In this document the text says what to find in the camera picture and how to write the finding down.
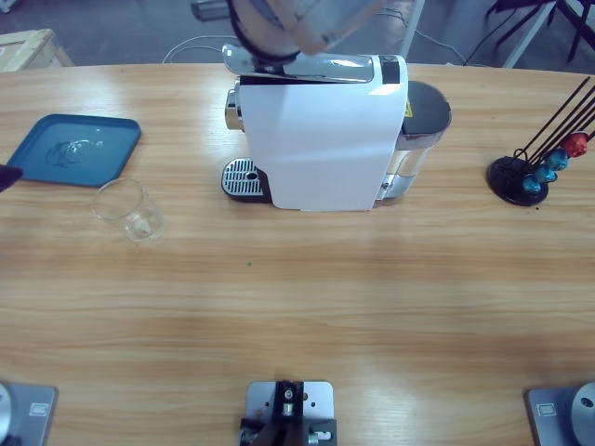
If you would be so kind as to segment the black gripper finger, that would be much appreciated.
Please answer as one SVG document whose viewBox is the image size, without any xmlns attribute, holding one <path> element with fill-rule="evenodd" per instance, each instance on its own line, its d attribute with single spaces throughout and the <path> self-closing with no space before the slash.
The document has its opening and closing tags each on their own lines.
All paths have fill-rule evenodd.
<svg viewBox="0 0 595 446">
<path fill-rule="evenodd" d="M 10 165 L 0 165 L 0 191 L 12 187 L 23 176 L 23 171 L 19 167 Z"/>
</svg>

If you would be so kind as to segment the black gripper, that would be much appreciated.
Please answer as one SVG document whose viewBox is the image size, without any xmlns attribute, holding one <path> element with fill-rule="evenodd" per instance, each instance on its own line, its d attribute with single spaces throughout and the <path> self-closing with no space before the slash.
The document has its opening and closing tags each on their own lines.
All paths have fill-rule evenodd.
<svg viewBox="0 0 595 446">
<path fill-rule="evenodd" d="M 256 49 L 249 49 L 249 52 L 257 65 L 285 65 L 292 63 L 300 54 L 297 51 L 286 55 L 273 55 Z"/>
</svg>

